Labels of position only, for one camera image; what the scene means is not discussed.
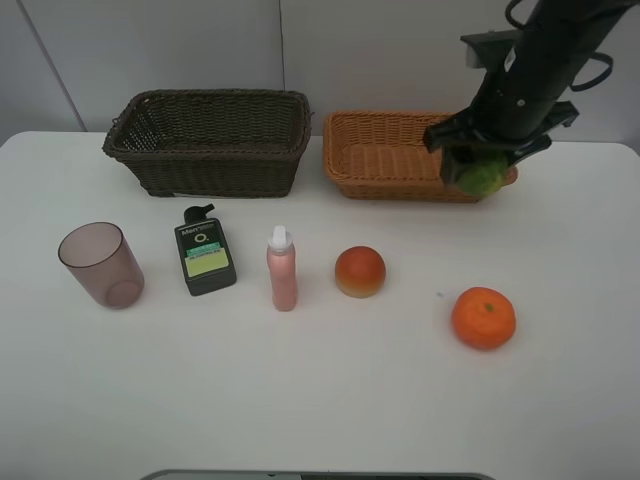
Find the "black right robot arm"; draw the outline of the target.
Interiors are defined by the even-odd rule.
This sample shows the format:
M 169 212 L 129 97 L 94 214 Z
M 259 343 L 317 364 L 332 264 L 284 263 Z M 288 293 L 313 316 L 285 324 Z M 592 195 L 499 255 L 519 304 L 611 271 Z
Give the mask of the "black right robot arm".
M 484 70 L 484 79 L 466 109 L 424 132 L 427 150 L 441 154 L 446 185 L 461 186 L 465 173 L 490 158 L 510 168 L 548 149 L 550 132 L 579 115 L 562 94 L 611 75 L 613 59 L 598 48 L 635 4 L 539 1 L 524 23 L 512 16 L 516 5 L 505 8 L 510 29 L 462 36 L 468 66 Z

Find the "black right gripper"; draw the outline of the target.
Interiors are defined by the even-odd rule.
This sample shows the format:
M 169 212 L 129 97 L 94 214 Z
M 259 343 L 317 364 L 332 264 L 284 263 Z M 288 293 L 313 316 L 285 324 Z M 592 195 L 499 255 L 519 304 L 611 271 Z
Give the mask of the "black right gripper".
M 504 157 L 508 165 L 548 149 L 549 133 L 569 127 L 579 116 L 559 96 L 569 86 L 561 69 L 510 50 L 503 63 L 487 71 L 471 104 L 426 128 L 423 142 L 442 150 L 440 177 L 466 188 L 484 156 Z

